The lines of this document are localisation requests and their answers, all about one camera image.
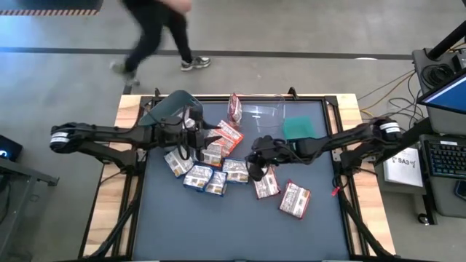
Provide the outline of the dark grey plastic bin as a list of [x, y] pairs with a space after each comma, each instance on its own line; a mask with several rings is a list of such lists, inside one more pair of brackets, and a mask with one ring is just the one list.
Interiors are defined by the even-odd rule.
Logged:
[[177, 116], [182, 110], [189, 108], [203, 112], [201, 102], [185, 90], [176, 90], [161, 99], [148, 113], [141, 117], [138, 126], [150, 126], [161, 122], [169, 116]]

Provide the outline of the red Maruchan ramen pack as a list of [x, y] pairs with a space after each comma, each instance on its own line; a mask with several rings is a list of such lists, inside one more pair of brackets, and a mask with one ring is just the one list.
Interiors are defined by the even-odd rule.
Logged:
[[309, 189], [288, 180], [279, 210], [295, 218], [302, 219], [305, 216], [310, 199], [311, 191]]
[[257, 198], [263, 199], [280, 194], [275, 169], [273, 167], [264, 167], [262, 171], [264, 172], [263, 178], [260, 181], [254, 181]]
[[227, 119], [229, 120], [230, 125], [234, 127], [240, 126], [242, 119], [242, 104], [239, 97], [235, 93], [232, 93], [229, 96]]

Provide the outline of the black stand beam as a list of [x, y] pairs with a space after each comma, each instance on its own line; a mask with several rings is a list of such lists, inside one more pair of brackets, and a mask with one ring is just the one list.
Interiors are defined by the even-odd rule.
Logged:
[[421, 135], [434, 134], [435, 132], [432, 128], [430, 118], [427, 117], [402, 134], [402, 139], [400, 141], [399, 148], [401, 150], [404, 150], [405, 148], [414, 145], [415, 143], [419, 142], [419, 137]]

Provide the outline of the person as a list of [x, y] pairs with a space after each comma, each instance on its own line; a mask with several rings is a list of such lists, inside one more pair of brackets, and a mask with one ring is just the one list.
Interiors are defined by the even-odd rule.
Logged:
[[121, 0], [141, 29], [141, 36], [134, 49], [119, 62], [110, 64], [111, 70], [125, 80], [127, 86], [137, 86], [138, 66], [155, 54], [162, 40], [162, 29], [168, 28], [181, 56], [181, 70], [207, 68], [208, 57], [193, 56], [187, 35], [186, 14], [191, 11], [192, 0]]

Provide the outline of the black keyboard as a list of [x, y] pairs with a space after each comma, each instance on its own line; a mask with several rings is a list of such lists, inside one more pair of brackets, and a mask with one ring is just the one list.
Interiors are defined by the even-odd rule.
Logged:
[[431, 176], [466, 179], [466, 143], [426, 140], [424, 148]]

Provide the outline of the black mat with hazard stripe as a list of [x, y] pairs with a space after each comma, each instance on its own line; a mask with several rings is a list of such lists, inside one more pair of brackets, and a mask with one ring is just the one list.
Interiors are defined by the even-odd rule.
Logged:
[[0, 0], [0, 16], [92, 16], [103, 0]]

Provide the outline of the black stand pole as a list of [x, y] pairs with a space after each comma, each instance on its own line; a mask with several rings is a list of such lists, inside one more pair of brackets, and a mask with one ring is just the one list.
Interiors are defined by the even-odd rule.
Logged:
[[455, 28], [448, 36], [446, 36], [439, 44], [433, 47], [427, 57], [431, 60], [437, 60], [442, 54], [447, 52], [461, 38], [466, 36], [466, 20], [464, 20], [457, 28]]

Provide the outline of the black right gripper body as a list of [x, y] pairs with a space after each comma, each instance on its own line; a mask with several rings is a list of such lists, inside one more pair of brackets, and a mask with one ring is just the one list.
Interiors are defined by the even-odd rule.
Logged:
[[264, 167], [270, 165], [291, 163], [290, 148], [283, 139], [274, 139], [270, 135], [256, 138], [251, 146], [251, 151], [256, 152], [256, 164], [248, 164], [248, 174], [254, 181], [260, 181]]

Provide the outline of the black electronic device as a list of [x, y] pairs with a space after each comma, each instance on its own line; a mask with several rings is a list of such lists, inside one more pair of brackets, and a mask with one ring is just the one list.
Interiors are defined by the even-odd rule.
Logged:
[[3, 135], [0, 135], [0, 158], [16, 162], [23, 146]]

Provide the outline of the dark computer mouse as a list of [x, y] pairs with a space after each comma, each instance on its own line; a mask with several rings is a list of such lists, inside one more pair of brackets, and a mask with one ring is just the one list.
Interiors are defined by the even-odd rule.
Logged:
[[466, 201], [466, 180], [458, 180], [456, 182], [454, 194], [460, 199]]

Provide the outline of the blue Maruchan ramen pack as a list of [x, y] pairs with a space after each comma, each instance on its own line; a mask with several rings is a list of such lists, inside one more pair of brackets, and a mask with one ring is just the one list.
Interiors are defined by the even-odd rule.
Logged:
[[226, 172], [215, 171], [205, 188], [205, 193], [222, 197], [227, 187], [226, 178]]
[[192, 157], [190, 156], [187, 160], [184, 160], [176, 148], [165, 154], [164, 159], [176, 178], [187, 174], [194, 166]]
[[213, 173], [212, 167], [196, 164], [185, 174], [183, 186], [203, 192], [213, 177]]
[[248, 183], [249, 174], [244, 160], [225, 158], [222, 171], [226, 173], [227, 183]]

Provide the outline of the green translucent plastic bin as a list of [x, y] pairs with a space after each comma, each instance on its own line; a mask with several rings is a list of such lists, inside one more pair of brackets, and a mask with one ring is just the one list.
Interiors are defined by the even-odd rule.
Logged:
[[307, 116], [286, 118], [283, 123], [283, 134], [286, 140], [315, 137], [312, 122]]

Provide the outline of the white paper sheet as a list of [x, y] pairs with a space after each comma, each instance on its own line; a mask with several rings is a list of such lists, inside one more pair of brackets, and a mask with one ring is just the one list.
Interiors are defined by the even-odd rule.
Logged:
[[384, 180], [408, 186], [423, 187], [419, 152], [406, 148], [383, 163]]

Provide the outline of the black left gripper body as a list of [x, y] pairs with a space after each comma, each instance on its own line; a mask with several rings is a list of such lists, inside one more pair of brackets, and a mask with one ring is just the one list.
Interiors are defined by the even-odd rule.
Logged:
[[200, 113], [193, 108], [189, 108], [189, 110], [190, 118], [195, 121], [195, 125], [192, 128], [183, 127], [182, 118], [179, 116], [180, 114], [177, 115], [177, 122], [175, 123], [176, 128], [180, 131], [176, 146], [180, 155], [190, 155], [192, 148], [199, 153], [201, 149], [205, 147], [203, 136], [203, 112]]

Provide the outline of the monitor with blue screen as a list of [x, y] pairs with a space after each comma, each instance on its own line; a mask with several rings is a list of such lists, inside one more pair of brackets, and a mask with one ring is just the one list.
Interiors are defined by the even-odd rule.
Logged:
[[466, 68], [417, 99], [423, 106], [466, 115]]

